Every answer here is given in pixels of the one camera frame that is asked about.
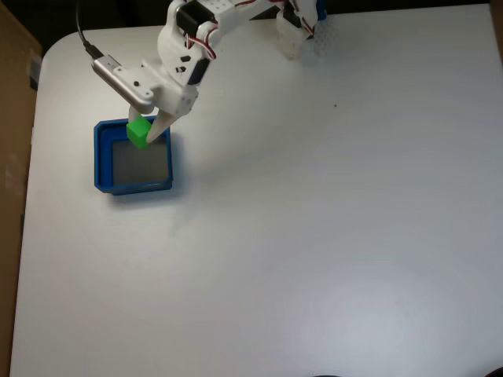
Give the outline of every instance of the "white table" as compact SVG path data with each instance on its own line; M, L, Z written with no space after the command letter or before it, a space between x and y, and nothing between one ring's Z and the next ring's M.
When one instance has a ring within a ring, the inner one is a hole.
M12 377L483 376L503 365L503 74L487 5L339 16L326 60L226 38L174 188L94 187L127 104L42 67ZM91 31L123 64L157 27Z

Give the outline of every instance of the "robotic arm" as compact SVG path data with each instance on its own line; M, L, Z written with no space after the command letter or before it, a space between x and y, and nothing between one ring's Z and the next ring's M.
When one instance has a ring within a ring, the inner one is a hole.
M113 57L99 53L94 54L92 67L129 102L130 122L159 109L147 135L146 142L150 143L190 113L198 98L197 87L216 58L213 48L223 35L261 13L263 6L259 5L264 1L233 4L230 0L173 0L157 41L158 57L143 60L139 68L125 68ZM298 58L302 43L314 35L317 0L268 2L281 7L277 15L279 50L287 58Z

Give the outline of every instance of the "green block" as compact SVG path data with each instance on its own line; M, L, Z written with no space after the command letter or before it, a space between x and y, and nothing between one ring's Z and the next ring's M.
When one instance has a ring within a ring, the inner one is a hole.
M131 140L137 148L143 149L147 146L147 135L151 128L152 124L141 116L127 124L127 138Z

